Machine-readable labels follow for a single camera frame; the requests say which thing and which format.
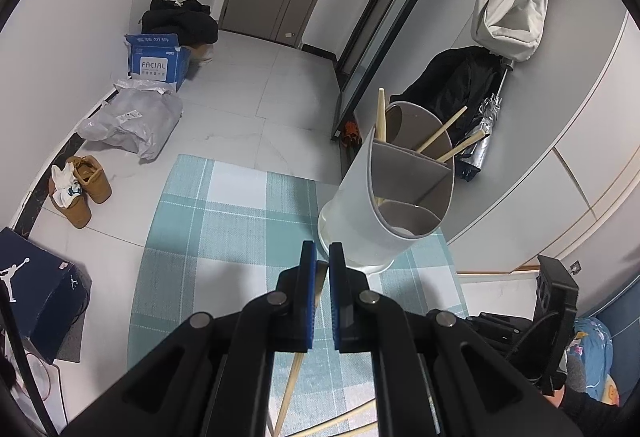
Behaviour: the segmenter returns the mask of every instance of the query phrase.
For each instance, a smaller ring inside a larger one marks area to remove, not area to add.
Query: silver rivet
[[[271,291],[267,295],[267,302],[271,305],[282,305],[287,301],[287,295],[282,291]]]
[[[374,304],[380,300],[380,295],[375,291],[366,289],[360,293],[359,298],[363,303]]]
[[[440,311],[436,314],[436,322],[443,327],[453,327],[456,323],[456,315],[449,311]]]
[[[189,318],[189,325],[194,329],[201,329],[209,325],[209,321],[211,316],[209,316],[206,312],[196,312],[191,318]]]

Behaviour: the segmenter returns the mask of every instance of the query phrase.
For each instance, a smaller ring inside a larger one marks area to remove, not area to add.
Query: shoe
[[[82,189],[96,204],[102,204],[111,197],[111,185],[104,169],[94,156],[69,157],[66,162],[74,165],[74,175]]]
[[[86,203],[84,194],[75,197],[68,208],[63,208],[58,206],[58,204],[53,200],[53,194],[55,191],[56,185],[53,182],[53,178],[49,177],[49,197],[51,198],[51,202],[55,209],[62,213],[74,227],[77,227],[78,229],[85,227],[91,220],[91,210],[89,209],[89,205]]]

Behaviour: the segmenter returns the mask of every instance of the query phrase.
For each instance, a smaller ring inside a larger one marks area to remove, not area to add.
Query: cardboard box
[[[175,83],[178,90],[189,68],[191,51],[181,47],[178,35],[126,34],[129,72],[137,80]]]
[[[25,348],[49,365],[88,293],[72,263],[6,227],[0,231],[0,287],[6,287]]]

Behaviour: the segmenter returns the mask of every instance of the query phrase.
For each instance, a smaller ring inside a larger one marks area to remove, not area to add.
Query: green and white plaid cloth
[[[129,367],[192,313],[222,316],[273,290],[280,271],[296,266],[303,240],[318,241],[318,211],[336,186],[260,172],[195,156],[178,156],[146,239],[129,327]],[[326,259],[319,253],[319,258]],[[369,277],[369,286],[405,310],[466,305],[438,230]],[[277,354],[271,386],[273,422],[292,354]],[[369,354],[334,351],[328,282],[316,311],[313,349],[305,356],[283,435],[308,428],[374,396]],[[372,422],[370,410],[318,435]]]

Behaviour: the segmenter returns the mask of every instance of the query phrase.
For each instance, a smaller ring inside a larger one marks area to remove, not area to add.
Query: white sticker
[[[140,57],[140,76],[147,80],[166,81],[166,71],[169,60],[153,56]]]
[[[116,116],[116,119],[120,124],[123,124],[124,122],[128,120],[132,120],[133,118],[141,118],[141,117],[142,117],[142,114],[140,114],[137,110],[131,110],[130,112],[126,112],[125,114]]]

